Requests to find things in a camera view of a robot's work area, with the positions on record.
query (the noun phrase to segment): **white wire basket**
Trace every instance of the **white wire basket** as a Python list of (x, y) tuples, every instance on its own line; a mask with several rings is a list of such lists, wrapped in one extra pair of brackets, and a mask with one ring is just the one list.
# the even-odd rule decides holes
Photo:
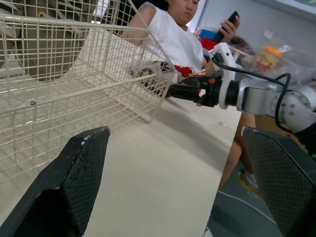
[[(134, 12), (130, 0), (0, 0), (0, 213), (72, 136), (152, 121), (174, 68), (157, 43), (148, 50), (145, 23), (126, 26)], [(165, 63), (131, 74), (148, 61)]]

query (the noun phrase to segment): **white sleeveless top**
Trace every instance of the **white sleeveless top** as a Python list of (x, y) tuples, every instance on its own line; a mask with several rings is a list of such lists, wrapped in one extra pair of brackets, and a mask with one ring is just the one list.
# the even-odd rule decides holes
[[(146, 6), (154, 6), (149, 2), (140, 6), (139, 10)], [(203, 48), (198, 39), (190, 32), (183, 30), (169, 15), (157, 7), (156, 14), (148, 28), (157, 39), (165, 53), (174, 65), (187, 66), (195, 71), (200, 71), (203, 64)], [(155, 47), (155, 41), (151, 38), (149, 50), (162, 57), (159, 48)]]

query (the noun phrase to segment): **woman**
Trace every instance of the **woman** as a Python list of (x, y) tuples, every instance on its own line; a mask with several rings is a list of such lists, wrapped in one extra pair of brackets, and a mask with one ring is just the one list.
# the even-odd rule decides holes
[[(197, 72), (205, 69), (207, 74), (213, 73), (215, 72), (213, 63), (211, 61), (207, 63), (203, 56), (201, 43), (187, 27), (187, 24), (192, 20), (198, 9), (198, 2), (198, 0), (168, 0), (169, 7), (167, 11), (161, 10), (147, 2), (139, 8), (139, 15), (135, 15), (129, 25), (141, 28), (148, 26), (174, 65), (187, 66)], [(222, 42), (229, 43), (236, 35), (240, 19), (236, 17), (235, 24), (225, 20), (221, 25), (225, 29), (220, 29), (224, 35)], [(125, 31), (121, 36), (134, 44), (140, 45), (143, 39), (146, 38), (146, 32)], [(156, 44), (154, 39), (150, 38), (150, 41), (149, 50), (156, 55), (160, 55), (159, 48), (154, 47)], [(241, 114), (219, 189), (227, 182), (240, 158), (246, 168), (246, 172), (239, 174), (239, 181), (243, 187), (258, 193), (249, 155), (241, 137), (243, 126), (255, 127), (254, 115)]]

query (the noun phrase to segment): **white wall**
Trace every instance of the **white wall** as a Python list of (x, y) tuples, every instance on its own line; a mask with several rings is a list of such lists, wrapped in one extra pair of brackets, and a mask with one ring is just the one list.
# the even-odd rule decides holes
[(202, 25), (219, 27), (224, 18), (238, 11), (238, 35), (252, 46), (260, 47), (265, 30), (279, 34), (296, 49), (316, 58), (316, 24), (265, 6), (254, 0), (210, 0)]
[(206, 0), (199, 1), (197, 12), (196, 12), (195, 16), (193, 17), (193, 19), (188, 23), (188, 27), (191, 30), (191, 32), (194, 32), (196, 30), (196, 26), (198, 24), (198, 19), (199, 19), (199, 16), (201, 16), (205, 2), (206, 2)]
[(97, 16), (103, 16), (108, 5), (109, 5), (109, 0), (99, 0), (98, 8), (97, 8)]

